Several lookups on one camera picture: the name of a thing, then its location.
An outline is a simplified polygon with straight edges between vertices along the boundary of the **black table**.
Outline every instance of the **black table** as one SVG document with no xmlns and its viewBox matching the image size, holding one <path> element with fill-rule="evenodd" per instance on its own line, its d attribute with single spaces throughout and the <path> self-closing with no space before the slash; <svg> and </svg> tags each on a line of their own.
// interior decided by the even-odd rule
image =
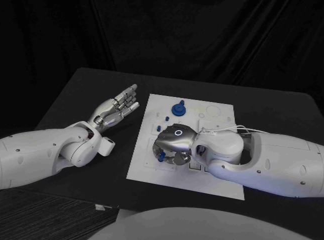
<svg viewBox="0 0 324 240">
<path fill-rule="evenodd" d="M 110 155 L 97 154 L 86 166 L 68 167 L 19 189 L 137 212 L 165 207 L 215 209 L 324 239 L 324 198 L 289 198 L 244 187 L 241 201 L 126 180 L 149 94 L 230 104 L 237 124 L 324 145 L 324 118 L 312 98 L 296 92 L 80 68 L 35 129 L 86 121 L 97 105 L 132 84 L 137 85 L 139 108 L 103 133 L 114 142 Z"/>
</svg>

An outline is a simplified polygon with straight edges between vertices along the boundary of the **white board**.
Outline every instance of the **white board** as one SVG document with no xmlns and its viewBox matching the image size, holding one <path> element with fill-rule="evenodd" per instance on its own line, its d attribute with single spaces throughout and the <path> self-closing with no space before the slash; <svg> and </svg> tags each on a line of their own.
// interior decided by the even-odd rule
<svg viewBox="0 0 324 240">
<path fill-rule="evenodd" d="M 181 100 L 184 100 L 185 114 L 174 116 L 171 107 Z M 243 186 L 211 176 L 204 166 L 199 166 L 192 159 L 182 166 L 158 162 L 155 159 L 153 141 L 158 133 L 172 124 L 184 124 L 195 132 L 201 127 L 211 129 L 231 127 L 236 125 L 233 106 L 149 94 L 126 179 L 244 200 Z"/>
</svg>

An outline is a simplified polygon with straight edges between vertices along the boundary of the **robotic hand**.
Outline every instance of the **robotic hand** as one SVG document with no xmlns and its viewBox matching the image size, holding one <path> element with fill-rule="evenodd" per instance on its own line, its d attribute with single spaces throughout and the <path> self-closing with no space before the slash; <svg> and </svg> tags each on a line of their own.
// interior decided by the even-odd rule
<svg viewBox="0 0 324 240">
<path fill-rule="evenodd" d="M 324 197 L 324 146 L 241 127 L 202 128 L 195 133 L 188 126 L 172 124 L 158 134 L 153 156 L 159 162 L 175 165 L 187 164 L 192 157 L 215 178 L 267 193 L 295 198 Z M 244 129 L 246 133 L 231 129 Z M 246 164 L 240 164 L 243 149 L 250 155 Z M 166 157 L 163 151 L 175 155 Z"/>
<path fill-rule="evenodd" d="M 114 143 L 100 133 L 137 108 L 133 84 L 94 109 L 87 122 L 64 129 L 22 132 L 0 139 L 0 189 L 14 188 L 81 167 L 96 153 L 107 156 Z"/>
</svg>

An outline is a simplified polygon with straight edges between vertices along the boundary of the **gray carpet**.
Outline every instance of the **gray carpet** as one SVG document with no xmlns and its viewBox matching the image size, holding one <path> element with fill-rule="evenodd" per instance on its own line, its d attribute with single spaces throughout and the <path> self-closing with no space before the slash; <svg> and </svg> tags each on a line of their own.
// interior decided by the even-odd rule
<svg viewBox="0 0 324 240">
<path fill-rule="evenodd" d="M 86 240 L 114 222 L 117 209 L 6 189 L 0 192 L 0 240 Z"/>
</svg>

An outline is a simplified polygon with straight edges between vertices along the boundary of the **blue cap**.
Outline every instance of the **blue cap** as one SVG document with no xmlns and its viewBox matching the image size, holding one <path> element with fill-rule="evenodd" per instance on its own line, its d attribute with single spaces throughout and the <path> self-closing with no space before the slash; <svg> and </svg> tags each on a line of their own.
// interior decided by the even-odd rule
<svg viewBox="0 0 324 240">
<path fill-rule="evenodd" d="M 181 117 L 185 114 L 185 106 L 184 106 L 184 100 L 179 101 L 178 104 L 175 104 L 171 107 L 171 112 L 175 116 Z"/>
<path fill-rule="evenodd" d="M 162 161 L 163 161 L 163 157 L 165 157 L 165 152 L 162 151 L 162 152 L 159 153 L 158 162 L 162 162 Z"/>
</svg>

